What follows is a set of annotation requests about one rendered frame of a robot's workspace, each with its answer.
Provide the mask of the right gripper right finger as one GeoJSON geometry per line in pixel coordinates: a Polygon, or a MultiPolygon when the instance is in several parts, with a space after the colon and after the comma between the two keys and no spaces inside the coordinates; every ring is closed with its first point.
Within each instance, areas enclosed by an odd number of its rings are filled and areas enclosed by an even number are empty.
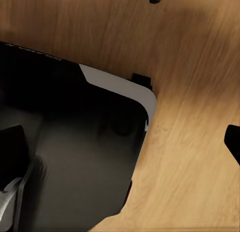
{"type": "Polygon", "coordinates": [[[228,125],[225,132],[224,143],[240,165],[240,127],[228,125]]]}

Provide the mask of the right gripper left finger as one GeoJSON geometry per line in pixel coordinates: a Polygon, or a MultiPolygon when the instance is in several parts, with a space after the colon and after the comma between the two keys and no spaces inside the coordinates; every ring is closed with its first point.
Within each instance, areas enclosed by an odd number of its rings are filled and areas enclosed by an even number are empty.
{"type": "Polygon", "coordinates": [[[0,130],[0,184],[26,144],[21,125],[0,130]]]}

